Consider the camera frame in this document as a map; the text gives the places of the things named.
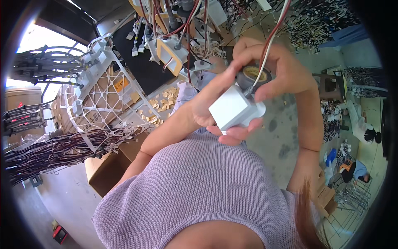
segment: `black panel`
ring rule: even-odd
[[[158,65],[154,61],[149,61],[151,53],[148,49],[145,49],[145,52],[143,53],[138,53],[138,56],[131,56],[134,39],[131,41],[127,40],[126,36],[133,30],[133,25],[134,20],[123,25],[117,32],[115,32],[112,41],[122,58],[125,60],[132,74],[144,90],[145,94],[149,95],[161,85],[173,79],[174,75],[170,70],[166,70],[162,73],[162,63]],[[143,34],[144,25],[142,25],[140,29],[137,48],[141,44]]]
[[[130,5],[128,0],[72,0],[77,6],[86,11],[98,22],[107,14],[119,9],[122,6]]]
[[[83,11],[66,1],[62,4],[54,0],[49,1],[40,13],[39,18],[67,30],[87,42],[90,42],[92,39],[97,37],[95,33],[95,25],[93,23],[94,20],[84,14]]]

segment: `white plastic housing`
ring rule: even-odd
[[[232,85],[209,107],[209,111],[225,134],[232,126],[247,127],[254,118],[262,117],[265,105],[247,99],[240,87]]]

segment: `plastic bag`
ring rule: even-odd
[[[334,173],[335,173],[335,168],[337,165],[337,158],[335,158],[332,163],[330,163],[329,167],[325,168],[325,185],[327,186],[329,184],[330,179],[333,177]]]

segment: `red wire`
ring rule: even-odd
[[[155,3],[155,5],[156,5],[156,6],[155,6],[155,12],[156,12],[156,14],[158,15],[160,21],[162,22],[164,28],[166,29],[166,32],[168,33],[167,26],[166,26],[166,24],[164,24],[163,19],[162,19],[162,17],[160,16],[160,13],[159,13],[159,6],[160,6],[160,3],[159,3],[159,1],[158,1],[158,2],[154,2],[154,3]]]
[[[148,24],[148,26],[150,27],[150,29],[153,30],[153,28],[151,27],[151,25],[149,25],[150,22],[149,22],[148,19],[146,18],[145,11],[144,11],[144,7],[142,6],[142,1],[141,1],[141,0],[140,0],[140,5],[141,5],[141,10],[142,10],[142,15],[144,16],[146,23]]]
[[[249,18],[249,16],[243,11],[243,9],[239,6],[239,4],[235,1],[232,0],[234,2],[234,4],[238,7],[239,11],[244,14],[247,18]]]
[[[276,24],[275,28],[272,30],[271,34],[269,34],[269,36],[268,36],[267,42],[265,43],[264,48],[263,48],[263,52],[261,53],[260,65],[259,65],[259,68],[258,68],[259,73],[260,73],[260,70],[261,70],[261,65],[262,65],[262,63],[263,63],[263,61],[264,61],[264,57],[265,57],[265,54],[266,54],[265,51],[266,51],[267,48],[268,48],[269,41],[271,40],[272,36],[276,33],[276,31],[277,31],[277,29],[279,28],[279,26],[282,24],[283,19],[285,18],[286,14],[287,14],[287,11],[288,11],[288,9],[289,9],[290,2],[291,2],[291,1],[292,1],[292,0],[287,0],[286,9],[285,9],[285,11],[284,11],[283,13],[281,13],[281,15],[282,15],[281,20]]]
[[[204,23],[204,25],[207,25],[206,24],[206,14],[207,14],[207,0],[205,0],[205,11],[204,11],[204,19],[205,19],[205,23]],[[203,56],[202,56],[202,58],[206,55],[206,45],[207,45],[207,32],[205,32],[205,49],[204,49],[204,51],[203,51]]]
[[[192,12],[191,12],[191,14],[189,15],[189,17],[188,17],[187,20],[191,19],[193,13],[195,12],[196,7],[198,6],[198,3],[199,3],[199,0],[196,0],[196,3],[195,3],[195,5],[194,5],[194,7],[193,7],[193,9],[192,9]],[[178,33],[184,26],[185,26],[185,24],[181,25],[181,27],[179,27],[178,29],[176,29],[175,31],[173,31],[173,32],[171,32],[171,33],[168,33],[167,35],[164,35],[163,37],[166,38],[166,37],[169,37],[169,36],[172,36],[172,35]]]
[[[188,72],[188,82],[189,82],[190,85],[192,85],[192,83],[191,83],[191,74],[189,73],[189,63],[190,63],[190,57],[191,57],[191,44],[190,44],[190,40],[189,40],[189,38],[191,37],[191,35],[189,34],[189,26],[190,26],[190,24],[191,23],[187,23],[187,25],[188,25],[187,26],[187,34],[188,34],[188,61],[187,61],[187,69],[188,70],[187,70],[187,72]]]

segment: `finger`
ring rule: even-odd
[[[262,44],[264,46],[264,43],[262,43],[261,41],[249,37],[242,37],[234,46],[234,49],[232,51],[232,57],[235,60],[246,48],[259,44]]]
[[[260,86],[254,94],[254,101],[261,102],[266,99],[271,99],[279,96],[285,92],[284,82],[282,77],[277,77],[274,80]]]
[[[247,127],[231,127],[226,131],[226,134],[238,140],[245,140],[249,131]]]
[[[206,130],[209,131],[210,133],[216,135],[216,136],[222,136],[222,132],[220,130],[220,128],[218,128],[217,126],[207,126]]]
[[[221,74],[212,79],[207,86],[198,93],[206,96],[206,99],[218,99],[235,82],[235,76],[240,70],[239,63],[232,62],[230,66]]]
[[[226,133],[233,138],[245,140],[252,131],[259,128],[262,124],[263,118],[255,118],[250,121],[248,127],[231,127]]]
[[[224,135],[224,136],[219,137],[219,142],[226,144],[226,145],[235,146],[235,145],[240,145],[240,143],[242,141],[239,139],[233,138],[229,135]]]
[[[260,128],[263,125],[263,118],[255,118],[252,121],[250,121],[249,126],[248,126],[248,132],[249,134],[252,133],[257,128]]]
[[[246,66],[252,60],[260,60],[263,48],[264,45],[262,44],[247,47],[238,56],[236,56],[236,58],[234,57],[234,61],[239,62],[242,66]],[[278,60],[287,56],[291,55],[285,47],[278,44],[273,44],[269,51],[266,67],[269,68],[271,72],[276,73],[276,64]]]

